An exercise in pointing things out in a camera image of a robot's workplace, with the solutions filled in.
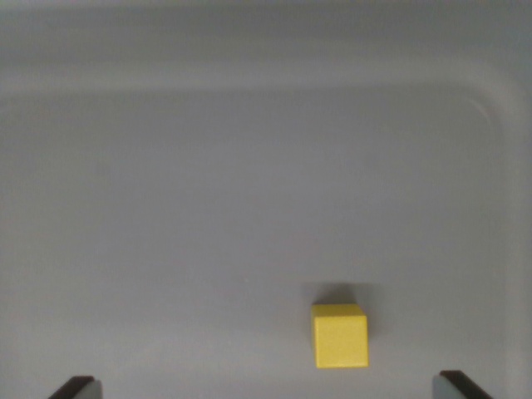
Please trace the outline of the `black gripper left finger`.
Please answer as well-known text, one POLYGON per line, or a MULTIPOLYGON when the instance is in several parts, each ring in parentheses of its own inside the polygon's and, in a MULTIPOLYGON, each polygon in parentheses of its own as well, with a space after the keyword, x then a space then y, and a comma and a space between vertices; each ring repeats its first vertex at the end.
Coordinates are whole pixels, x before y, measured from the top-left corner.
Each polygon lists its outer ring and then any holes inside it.
POLYGON ((74 376, 53 392, 49 399, 102 399, 102 383, 93 376, 74 376))

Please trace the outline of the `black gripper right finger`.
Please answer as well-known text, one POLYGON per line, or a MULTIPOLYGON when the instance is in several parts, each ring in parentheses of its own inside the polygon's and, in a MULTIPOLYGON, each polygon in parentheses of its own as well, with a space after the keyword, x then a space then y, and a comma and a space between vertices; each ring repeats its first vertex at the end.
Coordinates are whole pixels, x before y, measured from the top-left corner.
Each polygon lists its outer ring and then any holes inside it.
POLYGON ((477 383, 463 371, 444 370, 432 378, 434 399, 492 399, 477 383))

